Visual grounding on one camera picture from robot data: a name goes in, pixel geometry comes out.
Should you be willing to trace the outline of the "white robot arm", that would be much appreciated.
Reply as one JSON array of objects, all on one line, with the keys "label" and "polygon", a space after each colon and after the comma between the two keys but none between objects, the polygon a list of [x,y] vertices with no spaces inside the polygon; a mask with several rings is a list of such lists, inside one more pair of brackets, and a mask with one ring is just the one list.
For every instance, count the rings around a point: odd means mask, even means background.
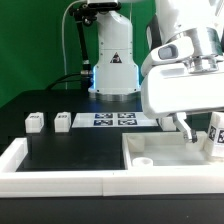
[{"label": "white robot arm", "polygon": [[147,27],[150,53],[133,61],[132,24],[117,13],[130,0],[87,0],[97,11],[99,61],[93,96],[111,99],[139,91],[150,119],[170,117],[188,142],[197,135],[188,114],[224,109],[224,0],[155,0]]}]

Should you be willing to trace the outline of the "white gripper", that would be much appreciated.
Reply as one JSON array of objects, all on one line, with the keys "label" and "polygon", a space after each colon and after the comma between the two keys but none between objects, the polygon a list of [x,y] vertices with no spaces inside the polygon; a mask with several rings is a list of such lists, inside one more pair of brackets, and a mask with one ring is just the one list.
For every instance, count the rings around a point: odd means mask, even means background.
[{"label": "white gripper", "polygon": [[190,37],[153,49],[141,67],[141,104],[148,118],[172,116],[186,143],[196,143],[187,115],[224,110],[224,61],[216,72],[192,74],[184,64],[194,52]]}]

